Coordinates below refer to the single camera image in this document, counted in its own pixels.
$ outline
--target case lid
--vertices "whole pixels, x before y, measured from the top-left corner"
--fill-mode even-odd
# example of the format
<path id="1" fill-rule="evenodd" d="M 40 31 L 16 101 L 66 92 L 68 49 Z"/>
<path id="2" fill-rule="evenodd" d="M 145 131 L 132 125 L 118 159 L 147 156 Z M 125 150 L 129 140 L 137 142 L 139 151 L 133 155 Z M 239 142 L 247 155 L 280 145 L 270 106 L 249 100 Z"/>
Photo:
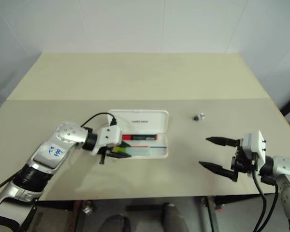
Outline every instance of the case lid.
<path id="1" fill-rule="evenodd" d="M 166 110 L 109 110 L 116 117 L 123 134 L 158 134 L 168 129 Z"/>

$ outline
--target open case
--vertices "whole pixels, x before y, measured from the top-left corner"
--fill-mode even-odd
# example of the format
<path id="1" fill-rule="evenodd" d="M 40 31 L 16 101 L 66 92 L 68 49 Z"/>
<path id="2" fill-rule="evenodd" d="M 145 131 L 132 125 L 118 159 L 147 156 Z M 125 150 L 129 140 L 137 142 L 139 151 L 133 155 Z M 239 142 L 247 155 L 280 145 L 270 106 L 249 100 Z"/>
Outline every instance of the open case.
<path id="1" fill-rule="evenodd" d="M 114 148 L 131 155 L 129 159 L 164 159 L 168 157 L 169 113 L 165 110 L 109 110 L 123 135 L 157 135 L 155 140 L 123 140 L 131 147 Z"/>

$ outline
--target white case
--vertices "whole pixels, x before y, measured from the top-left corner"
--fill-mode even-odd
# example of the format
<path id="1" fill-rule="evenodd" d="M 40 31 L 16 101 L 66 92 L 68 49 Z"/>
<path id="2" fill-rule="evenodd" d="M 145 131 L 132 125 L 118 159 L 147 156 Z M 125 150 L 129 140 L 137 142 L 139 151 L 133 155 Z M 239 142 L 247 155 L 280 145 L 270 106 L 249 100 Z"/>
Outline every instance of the white case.
<path id="1" fill-rule="evenodd" d="M 122 134 L 157 134 L 156 140 L 125 140 L 131 146 L 165 146 L 150 148 L 149 154 L 132 155 L 129 159 L 164 159 L 168 157 L 168 139 L 164 134 L 168 129 L 169 113 L 165 110 L 109 110 L 116 117 Z"/>

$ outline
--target cable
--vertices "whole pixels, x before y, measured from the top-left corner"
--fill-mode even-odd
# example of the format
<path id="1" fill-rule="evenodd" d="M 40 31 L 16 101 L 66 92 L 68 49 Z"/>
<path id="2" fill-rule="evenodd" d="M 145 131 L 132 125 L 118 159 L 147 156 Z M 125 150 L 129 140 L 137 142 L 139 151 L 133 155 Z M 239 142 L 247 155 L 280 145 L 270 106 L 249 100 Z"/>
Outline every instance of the cable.
<path id="1" fill-rule="evenodd" d="M 94 116 L 90 117 L 86 122 L 84 122 L 84 123 L 81 125 L 81 127 L 83 127 L 84 125 L 86 125 L 86 124 L 87 124 L 91 119 L 93 119 L 94 117 L 96 117 L 96 116 L 98 116 L 98 115 L 110 115 L 110 116 L 113 117 L 112 122 L 115 122 L 115 123 L 113 123 L 113 124 L 112 124 L 112 122 L 111 122 L 111 125 L 115 125 L 115 124 L 116 124 L 116 118 L 115 118 L 114 115 L 112 115 L 111 113 L 108 113 L 108 112 L 101 112 L 101 113 L 95 114 Z"/>
<path id="2" fill-rule="evenodd" d="M 258 222 L 257 222 L 257 224 L 256 224 L 256 226 L 255 226 L 253 232 L 257 232 L 257 229 L 258 229 L 260 223 L 262 222 L 262 219 L 263 219 L 264 214 L 265 214 L 265 211 L 266 211 L 266 198 L 265 198 L 265 195 L 264 195 L 264 193 L 262 192 L 262 190 L 261 190 L 261 188 L 260 188 L 260 186 L 259 186 L 259 184 L 258 184 L 256 172 L 257 172 L 256 170 L 254 170 L 254 171 L 252 172 L 252 178 L 253 178 L 253 182 L 255 182 L 255 185 L 256 185 L 256 187 L 257 187 L 259 193 L 260 193 L 260 196 L 262 197 L 263 207 L 262 207 L 262 212 L 261 212 L 261 214 L 260 214 L 260 217 L 259 217 L 259 219 L 258 219 Z"/>
<path id="3" fill-rule="evenodd" d="M 15 173 L 15 174 L 13 174 L 12 176 L 10 176 L 9 178 L 7 178 L 5 181 L 3 181 L 1 184 L 0 184 L 0 188 L 2 187 L 2 186 L 4 186 L 6 183 L 8 183 L 8 182 L 10 182 L 17 174 L 18 174 L 18 172 L 17 173 Z"/>
<path id="4" fill-rule="evenodd" d="M 274 196 L 274 199 L 273 199 L 273 203 L 272 203 L 271 209 L 270 209 L 266 219 L 264 220 L 263 224 L 257 230 L 257 232 L 261 232 L 264 229 L 264 227 L 266 226 L 266 224 L 268 223 L 268 221 L 270 220 L 271 215 L 272 215 L 272 213 L 273 213 L 273 211 L 275 209 L 277 199 L 278 199 L 278 184 L 275 183 L 275 196 Z"/>

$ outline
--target person's leg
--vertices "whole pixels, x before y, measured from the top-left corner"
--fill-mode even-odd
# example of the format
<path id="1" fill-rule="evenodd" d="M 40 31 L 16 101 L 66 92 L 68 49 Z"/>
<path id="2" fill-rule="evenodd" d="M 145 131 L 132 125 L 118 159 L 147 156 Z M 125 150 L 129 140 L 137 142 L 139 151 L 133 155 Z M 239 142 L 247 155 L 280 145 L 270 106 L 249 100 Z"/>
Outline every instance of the person's leg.
<path id="1" fill-rule="evenodd" d="M 98 232 L 130 232 L 130 221 L 127 217 L 117 214 L 108 217 Z"/>
<path id="2" fill-rule="evenodd" d="M 163 206 L 161 222 L 165 232 L 189 232 L 184 218 L 173 204 Z"/>

